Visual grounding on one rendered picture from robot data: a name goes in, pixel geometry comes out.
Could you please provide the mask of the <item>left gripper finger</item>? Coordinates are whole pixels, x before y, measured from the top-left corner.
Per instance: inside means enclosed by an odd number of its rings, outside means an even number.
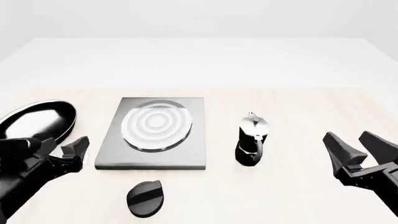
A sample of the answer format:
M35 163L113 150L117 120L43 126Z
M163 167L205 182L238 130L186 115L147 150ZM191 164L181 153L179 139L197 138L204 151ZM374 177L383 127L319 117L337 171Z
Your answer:
M49 156L57 147L57 142L54 138L48 138L41 142L40 149L38 150L38 155L45 157Z
M87 136L83 136L76 141L64 145L61 147L63 152L63 159L71 159L74 157L78 157L80 159L84 159L85 153L90 145L90 141Z

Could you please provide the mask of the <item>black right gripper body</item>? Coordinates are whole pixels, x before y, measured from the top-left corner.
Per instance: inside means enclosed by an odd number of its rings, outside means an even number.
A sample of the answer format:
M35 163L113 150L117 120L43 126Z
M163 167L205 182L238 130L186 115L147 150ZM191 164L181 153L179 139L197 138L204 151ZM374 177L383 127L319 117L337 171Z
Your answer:
M388 162L374 167L344 166L336 173L344 186L398 187L398 164Z

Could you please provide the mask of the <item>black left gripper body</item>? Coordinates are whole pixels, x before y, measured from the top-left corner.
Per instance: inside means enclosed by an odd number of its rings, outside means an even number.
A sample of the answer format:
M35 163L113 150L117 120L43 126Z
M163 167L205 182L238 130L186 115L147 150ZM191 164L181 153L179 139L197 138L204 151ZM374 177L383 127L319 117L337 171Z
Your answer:
M83 167L83 158L77 155L67 158L47 156L46 159L51 163L50 171L52 174L78 173Z

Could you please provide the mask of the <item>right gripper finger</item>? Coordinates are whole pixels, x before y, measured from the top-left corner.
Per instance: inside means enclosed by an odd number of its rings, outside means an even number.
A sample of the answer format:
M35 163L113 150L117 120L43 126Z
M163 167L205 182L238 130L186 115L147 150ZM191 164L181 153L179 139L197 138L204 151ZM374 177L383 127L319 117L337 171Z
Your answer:
M333 132L325 134L323 143L331 159L334 174L339 173L342 167L362 164L368 156L365 152L361 152L345 143Z
M360 143L370 152L377 166L398 166L398 144L388 141L369 131L364 131L359 137Z

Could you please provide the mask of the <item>round black stove knob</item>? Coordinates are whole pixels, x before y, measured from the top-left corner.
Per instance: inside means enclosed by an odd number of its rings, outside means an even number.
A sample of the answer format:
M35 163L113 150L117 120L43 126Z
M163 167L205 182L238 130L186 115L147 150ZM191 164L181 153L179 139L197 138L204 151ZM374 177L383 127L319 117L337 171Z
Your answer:
M164 191L160 180L140 182L126 195L129 211L137 218L155 215L164 204Z

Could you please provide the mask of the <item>black and silver moka pot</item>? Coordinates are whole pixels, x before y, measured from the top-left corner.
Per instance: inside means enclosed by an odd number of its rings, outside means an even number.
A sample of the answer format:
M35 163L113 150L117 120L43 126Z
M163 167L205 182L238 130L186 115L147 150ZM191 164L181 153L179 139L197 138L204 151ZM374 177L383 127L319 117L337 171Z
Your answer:
M242 166L256 166L263 157L264 142L269 134L269 123L249 112L239 123L239 139L235 159Z

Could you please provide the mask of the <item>flat black stove plate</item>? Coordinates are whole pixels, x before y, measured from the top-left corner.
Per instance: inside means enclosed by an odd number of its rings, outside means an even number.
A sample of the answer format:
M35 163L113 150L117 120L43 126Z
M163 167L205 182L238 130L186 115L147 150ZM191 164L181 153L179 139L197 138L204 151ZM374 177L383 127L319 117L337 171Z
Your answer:
M96 156L95 168L205 169L204 98L121 98Z

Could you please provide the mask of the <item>black frying pan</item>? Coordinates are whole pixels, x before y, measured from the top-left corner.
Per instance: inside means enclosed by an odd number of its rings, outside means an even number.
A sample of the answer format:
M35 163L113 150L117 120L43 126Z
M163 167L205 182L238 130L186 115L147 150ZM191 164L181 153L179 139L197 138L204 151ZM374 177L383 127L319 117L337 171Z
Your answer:
M73 130L77 110L64 100L42 100L22 106L0 119L0 139L52 138L57 144Z

